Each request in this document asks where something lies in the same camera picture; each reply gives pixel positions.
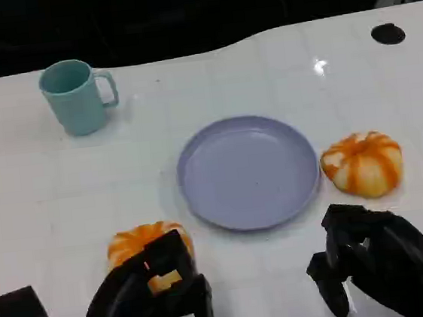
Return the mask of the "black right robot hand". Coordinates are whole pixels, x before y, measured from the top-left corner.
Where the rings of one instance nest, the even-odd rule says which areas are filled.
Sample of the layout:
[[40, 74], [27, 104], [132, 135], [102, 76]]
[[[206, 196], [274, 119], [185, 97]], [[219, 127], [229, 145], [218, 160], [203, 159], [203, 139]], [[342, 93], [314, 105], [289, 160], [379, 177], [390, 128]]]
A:
[[403, 317], [423, 317], [423, 234], [405, 218], [359, 205], [330, 204], [326, 249], [306, 272], [336, 317], [348, 317], [345, 282]]

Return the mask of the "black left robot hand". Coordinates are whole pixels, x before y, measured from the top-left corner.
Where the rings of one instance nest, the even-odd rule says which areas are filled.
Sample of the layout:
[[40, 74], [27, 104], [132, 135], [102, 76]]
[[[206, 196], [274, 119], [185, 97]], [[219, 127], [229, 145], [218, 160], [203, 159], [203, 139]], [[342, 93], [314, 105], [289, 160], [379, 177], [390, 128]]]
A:
[[214, 317], [212, 292], [177, 230], [112, 270], [86, 317]]

